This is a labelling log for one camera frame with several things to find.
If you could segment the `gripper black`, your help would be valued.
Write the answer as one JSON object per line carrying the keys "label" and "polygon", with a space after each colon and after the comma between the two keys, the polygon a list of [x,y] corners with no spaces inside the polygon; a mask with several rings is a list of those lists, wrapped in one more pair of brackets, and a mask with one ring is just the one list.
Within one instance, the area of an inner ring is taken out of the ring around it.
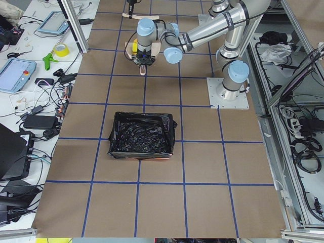
{"label": "gripper black", "polygon": [[129,4],[129,19],[133,18],[133,10],[134,10],[134,5],[137,3],[137,0],[127,0],[127,3]]}
{"label": "gripper black", "polygon": [[132,61],[139,66],[151,66],[155,62],[155,56],[152,55],[152,50],[138,50],[135,55],[132,53]]}

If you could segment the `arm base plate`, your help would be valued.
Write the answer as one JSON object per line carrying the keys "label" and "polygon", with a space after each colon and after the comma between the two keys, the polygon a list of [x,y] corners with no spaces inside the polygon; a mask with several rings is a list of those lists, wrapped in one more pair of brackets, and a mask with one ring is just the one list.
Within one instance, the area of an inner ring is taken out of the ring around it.
{"label": "arm base plate", "polygon": [[212,22],[214,17],[209,14],[198,14],[198,23],[199,26],[208,26]]}
{"label": "arm base plate", "polygon": [[233,92],[223,87],[223,78],[208,77],[207,87],[211,109],[249,109],[244,84],[238,91]]}

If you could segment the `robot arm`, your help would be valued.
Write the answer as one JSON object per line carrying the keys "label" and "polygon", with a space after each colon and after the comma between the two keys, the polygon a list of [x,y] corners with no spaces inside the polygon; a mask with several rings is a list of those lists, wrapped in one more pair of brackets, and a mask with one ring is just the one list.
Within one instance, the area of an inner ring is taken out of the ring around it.
{"label": "robot arm", "polygon": [[179,33],[178,25],[153,21],[149,18],[137,24],[137,50],[127,57],[138,66],[154,63],[154,42],[160,42],[168,63],[179,63],[183,55],[222,35],[224,44],[216,52],[216,60],[223,72],[223,81],[217,86],[218,96],[235,100],[249,76],[249,67],[239,58],[247,47],[270,1],[213,1],[210,18],[198,27]]}

